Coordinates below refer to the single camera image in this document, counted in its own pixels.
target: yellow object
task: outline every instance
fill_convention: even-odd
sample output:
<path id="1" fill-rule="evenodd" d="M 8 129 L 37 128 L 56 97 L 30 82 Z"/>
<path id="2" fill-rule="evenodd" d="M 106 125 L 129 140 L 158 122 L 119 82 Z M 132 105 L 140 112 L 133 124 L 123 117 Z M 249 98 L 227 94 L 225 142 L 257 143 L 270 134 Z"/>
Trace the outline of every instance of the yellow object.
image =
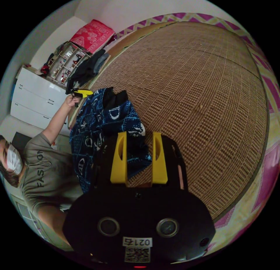
<path id="1" fill-rule="evenodd" d="M 126 132 L 118 133 L 114 153 L 111 183 L 124 183 L 127 186 L 127 136 Z"/>
<path id="2" fill-rule="evenodd" d="M 168 181 L 161 133 L 153 132 L 153 177 L 152 183 L 166 184 Z"/>
<path id="3" fill-rule="evenodd" d="M 83 98 L 87 97 L 88 95 L 93 94 L 93 92 L 88 89 L 78 89 L 78 90 L 74 91 L 74 93 L 81 93 L 83 95 Z"/>

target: person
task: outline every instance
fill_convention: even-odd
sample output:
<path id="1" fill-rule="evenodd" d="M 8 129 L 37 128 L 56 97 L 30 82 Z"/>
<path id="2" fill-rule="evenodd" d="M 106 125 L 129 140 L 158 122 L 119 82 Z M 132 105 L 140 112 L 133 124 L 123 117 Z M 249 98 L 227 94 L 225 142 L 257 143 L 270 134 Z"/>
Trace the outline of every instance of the person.
<path id="1" fill-rule="evenodd" d="M 68 245 L 62 227 L 66 211 L 83 194 L 74 174 L 71 154 L 52 149 L 69 111 L 80 98 L 66 97 L 40 134 L 32 138 L 23 153 L 0 135 L 0 172 L 19 188 L 31 213 L 50 227 Z"/>

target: dark hair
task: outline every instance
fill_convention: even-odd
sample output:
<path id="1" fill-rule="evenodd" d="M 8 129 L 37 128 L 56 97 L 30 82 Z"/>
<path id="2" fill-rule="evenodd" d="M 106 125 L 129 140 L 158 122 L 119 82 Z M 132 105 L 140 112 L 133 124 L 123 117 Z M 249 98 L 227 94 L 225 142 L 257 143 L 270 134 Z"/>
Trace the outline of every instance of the dark hair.
<path id="1" fill-rule="evenodd" d="M 0 141 L 1 140 L 5 140 L 5 138 L 0 135 Z M 23 156 L 23 152 L 22 151 L 18 151 L 20 154 L 20 158 L 22 160 L 22 163 L 24 164 L 25 162 L 25 158 Z M 19 175 L 13 173 L 13 172 L 8 172 L 5 167 L 3 166 L 2 162 L 0 161 L 0 172 L 3 175 L 3 177 L 6 179 L 6 181 L 13 187 L 18 188 L 19 186 Z"/>

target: gray t-shirt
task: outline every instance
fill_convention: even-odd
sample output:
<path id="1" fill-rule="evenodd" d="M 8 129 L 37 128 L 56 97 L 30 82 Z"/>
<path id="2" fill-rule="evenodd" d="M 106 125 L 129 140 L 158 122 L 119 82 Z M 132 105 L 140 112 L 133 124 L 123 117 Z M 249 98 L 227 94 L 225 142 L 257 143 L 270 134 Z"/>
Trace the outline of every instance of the gray t-shirt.
<path id="1" fill-rule="evenodd" d="M 19 187 L 29 210 L 38 218 L 40 207 L 52 205 L 67 210 L 83 192 L 72 167 L 71 154 L 52 149 L 43 133 L 32 138 L 24 149 L 29 166 Z M 40 168 L 40 162 L 49 161 Z"/>

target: hand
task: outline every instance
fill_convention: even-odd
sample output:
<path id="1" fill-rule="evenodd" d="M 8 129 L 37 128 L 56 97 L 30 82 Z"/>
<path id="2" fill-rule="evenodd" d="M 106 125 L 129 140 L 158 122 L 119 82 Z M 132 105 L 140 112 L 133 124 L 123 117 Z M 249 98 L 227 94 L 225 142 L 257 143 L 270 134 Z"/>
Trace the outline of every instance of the hand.
<path id="1" fill-rule="evenodd" d="M 71 108 L 75 105 L 75 103 L 80 103 L 80 101 L 80 97 L 73 97 L 72 94 L 68 95 L 65 99 L 66 105 L 68 105 Z"/>

